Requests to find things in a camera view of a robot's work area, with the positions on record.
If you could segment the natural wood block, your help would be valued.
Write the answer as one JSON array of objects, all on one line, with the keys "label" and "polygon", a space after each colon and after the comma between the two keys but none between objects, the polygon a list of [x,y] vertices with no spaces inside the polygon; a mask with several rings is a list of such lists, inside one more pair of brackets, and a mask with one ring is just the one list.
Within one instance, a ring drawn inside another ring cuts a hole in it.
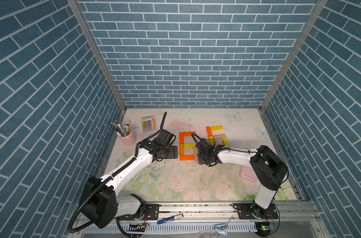
[{"label": "natural wood block", "polygon": [[214,138],[214,140],[219,140],[219,139],[226,138],[226,135],[225,134],[214,135],[213,138]]},{"label": "natural wood block", "polygon": [[198,158],[198,149],[197,149],[196,147],[194,147],[194,148],[192,149],[192,151],[193,151],[194,160],[195,160],[195,161],[198,161],[198,160],[199,160],[199,158]]}]

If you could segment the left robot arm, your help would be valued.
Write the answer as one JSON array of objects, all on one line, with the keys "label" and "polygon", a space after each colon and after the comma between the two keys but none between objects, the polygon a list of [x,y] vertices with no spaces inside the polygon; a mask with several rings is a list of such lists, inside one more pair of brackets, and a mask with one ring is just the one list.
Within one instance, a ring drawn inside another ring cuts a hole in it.
[{"label": "left robot arm", "polygon": [[142,198],[131,194],[119,199],[118,195],[141,170],[168,157],[176,136],[165,130],[164,124],[162,121],[157,132],[139,141],[134,154],[117,168],[100,178],[92,176],[87,180],[79,206],[68,222],[68,233],[77,233],[93,224],[104,228],[125,215],[143,216],[146,202]]}]

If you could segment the amber orange block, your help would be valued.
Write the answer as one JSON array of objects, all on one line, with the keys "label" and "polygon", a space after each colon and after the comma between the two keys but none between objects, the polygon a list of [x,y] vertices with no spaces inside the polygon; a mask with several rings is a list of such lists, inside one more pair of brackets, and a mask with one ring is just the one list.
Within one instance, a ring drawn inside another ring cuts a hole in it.
[{"label": "amber orange block", "polygon": [[179,154],[180,156],[184,156],[184,144],[180,143],[179,145]]}]

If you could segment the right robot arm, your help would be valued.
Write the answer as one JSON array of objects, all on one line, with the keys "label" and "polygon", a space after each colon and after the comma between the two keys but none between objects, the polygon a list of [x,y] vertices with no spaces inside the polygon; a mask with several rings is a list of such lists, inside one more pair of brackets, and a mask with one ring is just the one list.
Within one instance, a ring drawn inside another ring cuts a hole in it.
[{"label": "right robot arm", "polygon": [[289,177],[286,163],[265,145],[254,151],[240,150],[225,145],[215,145],[195,133],[192,133],[191,137],[196,143],[195,147],[202,164],[209,167],[218,164],[237,164],[253,169],[260,186],[251,210],[254,217],[264,219],[269,213],[277,191]]}]

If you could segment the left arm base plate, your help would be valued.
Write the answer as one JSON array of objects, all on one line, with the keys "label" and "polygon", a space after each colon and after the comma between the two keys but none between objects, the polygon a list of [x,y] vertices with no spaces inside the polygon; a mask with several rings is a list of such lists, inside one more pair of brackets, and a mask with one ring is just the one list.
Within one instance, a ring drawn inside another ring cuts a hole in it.
[{"label": "left arm base plate", "polygon": [[139,209],[134,214],[127,214],[118,217],[118,220],[122,221],[138,221],[138,220],[148,220],[156,221],[158,220],[159,215],[159,204],[145,204],[141,205]]}]

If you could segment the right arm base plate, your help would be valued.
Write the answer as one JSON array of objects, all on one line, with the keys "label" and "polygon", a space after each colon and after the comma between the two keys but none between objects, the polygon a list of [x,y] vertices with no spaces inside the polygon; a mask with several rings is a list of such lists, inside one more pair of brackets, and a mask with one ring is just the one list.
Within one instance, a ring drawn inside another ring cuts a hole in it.
[{"label": "right arm base plate", "polygon": [[279,212],[274,203],[271,203],[266,209],[260,207],[254,201],[252,203],[234,203],[233,208],[236,209],[240,220],[279,218]]}]

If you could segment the yellow block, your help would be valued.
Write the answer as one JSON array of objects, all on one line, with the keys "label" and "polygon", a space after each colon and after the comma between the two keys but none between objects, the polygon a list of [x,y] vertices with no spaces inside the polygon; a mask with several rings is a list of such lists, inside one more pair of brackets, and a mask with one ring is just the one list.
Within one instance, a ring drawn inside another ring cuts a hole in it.
[{"label": "yellow block", "polygon": [[229,144],[229,142],[228,142],[228,139],[227,139],[226,137],[222,138],[222,141],[223,141],[223,143],[224,143],[225,146],[227,146],[227,147],[230,146],[230,144]]},{"label": "yellow block", "polygon": [[209,136],[209,142],[212,146],[215,146],[215,140],[213,136]]},{"label": "yellow block", "polygon": [[210,129],[211,131],[222,131],[224,128],[222,126],[213,126]]},{"label": "yellow block", "polygon": [[195,148],[196,144],[195,143],[185,143],[183,145],[184,148]]}]

